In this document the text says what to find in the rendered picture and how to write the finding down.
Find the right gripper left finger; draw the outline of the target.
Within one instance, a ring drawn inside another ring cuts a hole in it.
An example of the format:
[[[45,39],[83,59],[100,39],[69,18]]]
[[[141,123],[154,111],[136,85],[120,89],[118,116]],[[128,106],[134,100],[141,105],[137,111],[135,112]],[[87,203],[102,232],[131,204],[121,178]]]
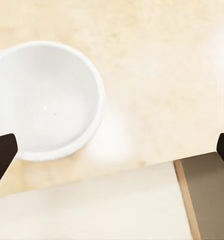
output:
[[[17,153],[18,144],[15,134],[0,136],[0,181]]]

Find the coffee cup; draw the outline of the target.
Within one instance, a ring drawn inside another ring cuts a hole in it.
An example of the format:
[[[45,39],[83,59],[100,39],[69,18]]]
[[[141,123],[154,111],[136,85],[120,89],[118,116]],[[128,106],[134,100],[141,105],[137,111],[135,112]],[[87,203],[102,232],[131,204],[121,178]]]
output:
[[[93,138],[105,108],[98,69],[74,47],[32,40],[0,49],[0,136],[14,133],[14,158],[74,154]]]

